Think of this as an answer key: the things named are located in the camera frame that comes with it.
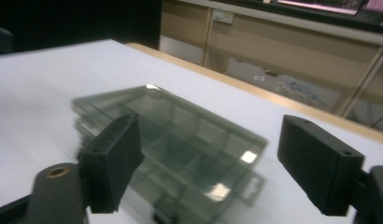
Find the wooden cabinet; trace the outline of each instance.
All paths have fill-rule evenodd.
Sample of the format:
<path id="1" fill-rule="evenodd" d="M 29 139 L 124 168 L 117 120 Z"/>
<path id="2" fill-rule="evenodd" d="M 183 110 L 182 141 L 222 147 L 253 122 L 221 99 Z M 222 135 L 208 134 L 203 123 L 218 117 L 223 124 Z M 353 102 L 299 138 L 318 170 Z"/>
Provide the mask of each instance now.
<path id="1" fill-rule="evenodd" d="M 368 41 L 374 35 L 361 32 L 368 37 L 358 38 L 351 35 L 354 31 L 345 29 L 344 33 L 351 32 L 347 36 L 339 27 L 333 28 L 340 31 L 338 35 L 320 32 L 319 26 L 328 26 L 310 22 L 308 27 L 318 27 L 304 28 L 300 25 L 303 21 L 291 25 L 270 20 L 275 14 L 256 11 L 258 16 L 254 17 L 249 9 L 237 13 L 240 7 L 234 7 L 233 23 L 228 24 L 215 21 L 212 10 L 215 6 L 231 7 L 197 2 L 199 6 L 165 0 L 162 35 L 202 48 L 205 67 L 223 72 L 234 58 L 337 92 L 329 112 L 342 117 L 356 104 L 356 96 L 383 103 L 383 66 L 377 72 L 383 63 L 383 44 Z"/>

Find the plastic organizer box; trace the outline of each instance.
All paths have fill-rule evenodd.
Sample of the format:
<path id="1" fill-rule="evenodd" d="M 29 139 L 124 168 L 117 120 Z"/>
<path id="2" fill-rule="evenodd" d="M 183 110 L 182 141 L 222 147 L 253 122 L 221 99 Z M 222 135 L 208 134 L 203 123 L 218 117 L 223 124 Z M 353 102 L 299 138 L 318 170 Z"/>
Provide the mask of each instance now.
<path id="1" fill-rule="evenodd" d="M 242 199 L 267 143 L 153 85 L 78 98 L 73 105 L 84 144 L 113 119 L 139 115 L 146 158 L 130 185 L 152 204 L 159 223 L 215 222 L 234 198 Z"/>

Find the table surface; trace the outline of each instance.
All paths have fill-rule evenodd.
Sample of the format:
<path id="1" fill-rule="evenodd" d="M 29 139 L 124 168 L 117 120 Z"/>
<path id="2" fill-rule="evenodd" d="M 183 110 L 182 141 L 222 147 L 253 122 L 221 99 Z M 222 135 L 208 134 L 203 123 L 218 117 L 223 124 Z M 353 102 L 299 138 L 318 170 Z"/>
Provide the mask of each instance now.
<path id="1" fill-rule="evenodd" d="M 351 223 L 326 217 L 277 160 L 282 117 L 317 123 L 366 156 L 363 169 L 383 164 L 383 133 L 300 105 L 197 65 L 138 45 L 106 40 L 0 56 L 0 206 L 30 193 L 35 174 L 76 161 L 80 144 L 72 100 L 109 91 L 157 85 L 228 119 L 269 143 L 254 171 L 266 179 L 253 207 L 234 207 L 228 223 Z M 138 223 L 124 205 L 91 223 Z"/>

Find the screw hole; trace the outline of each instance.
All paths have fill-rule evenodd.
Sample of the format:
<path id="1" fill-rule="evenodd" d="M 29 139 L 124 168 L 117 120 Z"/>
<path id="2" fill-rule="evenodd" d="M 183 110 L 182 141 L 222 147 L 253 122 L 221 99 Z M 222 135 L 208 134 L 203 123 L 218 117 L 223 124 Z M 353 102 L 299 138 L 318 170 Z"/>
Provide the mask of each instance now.
<path id="1" fill-rule="evenodd" d="M 345 155 L 345 156 L 351 156 L 351 155 L 352 155 L 352 153 L 349 152 L 349 151 L 342 151 L 341 153 L 342 153 L 343 155 Z"/>
<path id="2" fill-rule="evenodd" d="M 69 168 L 67 167 L 58 167 L 53 170 L 51 170 L 48 174 L 48 178 L 56 178 L 62 175 L 65 175 L 69 172 Z"/>

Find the brass insert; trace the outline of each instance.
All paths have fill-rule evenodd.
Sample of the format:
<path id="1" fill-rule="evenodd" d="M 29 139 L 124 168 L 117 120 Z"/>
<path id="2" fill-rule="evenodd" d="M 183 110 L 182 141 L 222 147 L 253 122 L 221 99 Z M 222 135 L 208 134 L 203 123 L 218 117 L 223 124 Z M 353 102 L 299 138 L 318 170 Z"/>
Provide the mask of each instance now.
<path id="1" fill-rule="evenodd" d="M 56 178 L 62 175 L 65 175 L 69 172 L 69 168 L 67 167 L 57 167 L 52 169 L 49 174 L 47 175 L 48 178 Z"/>

